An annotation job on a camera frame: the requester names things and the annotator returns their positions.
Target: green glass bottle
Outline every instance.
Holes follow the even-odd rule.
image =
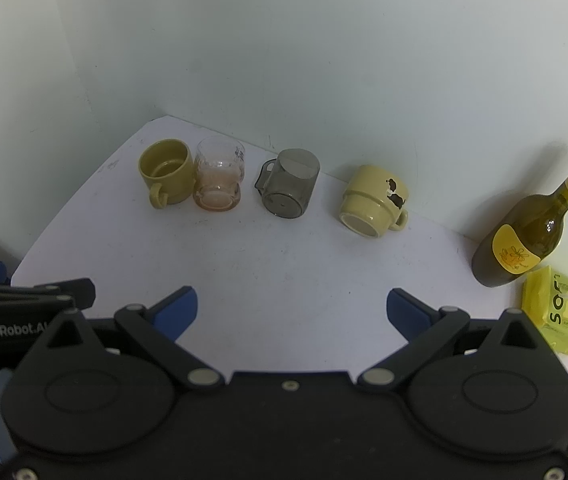
[[[550,195],[520,200],[475,251],[471,268],[485,286],[512,282],[557,247],[568,211],[568,178]]]

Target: yellow plastic bag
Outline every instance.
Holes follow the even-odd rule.
[[[528,273],[522,310],[553,350],[568,354],[568,276],[551,267]]]

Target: glass cup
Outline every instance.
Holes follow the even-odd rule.
[[[304,214],[320,173],[320,161],[311,152],[291,148],[267,160],[255,187],[273,215],[297,218]]]
[[[208,211],[228,211],[241,198],[244,147],[225,136],[208,137],[197,146],[195,157],[195,203]]]

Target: table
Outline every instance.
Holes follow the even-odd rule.
[[[153,209],[137,171],[142,151],[176,137],[194,153],[213,134],[173,117],[147,123],[62,208],[12,284],[90,277],[97,298],[87,317],[111,316],[127,303],[151,306],[192,285],[199,312],[179,344],[227,378],[234,370],[358,375],[405,344],[385,314],[395,286],[474,317],[519,305],[519,286],[475,281],[472,241],[414,212],[403,232],[379,240],[346,229],[336,218],[346,184],[326,174],[301,218],[273,216],[253,185],[275,155],[256,146],[246,145],[235,209],[208,212],[191,199]]]

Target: mug handle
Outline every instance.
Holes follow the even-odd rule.
[[[397,222],[391,224],[389,229],[391,231],[401,231],[406,227],[407,223],[408,223],[408,211],[406,209],[402,209],[400,216],[397,219]]]
[[[164,209],[168,203],[168,194],[161,192],[161,184],[159,182],[155,182],[151,186],[151,193],[149,197],[151,199],[151,205],[155,209]]]
[[[261,195],[264,191],[264,186],[266,185],[266,181],[269,179],[270,173],[272,171],[272,168],[270,170],[267,170],[266,168],[270,164],[275,164],[276,160],[276,158],[271,158],[270,160],[264,162],[264,165],[261,167],[259,177],[257,177],[257,182],[255,182],[255,189],[259,191],[259,195]]]

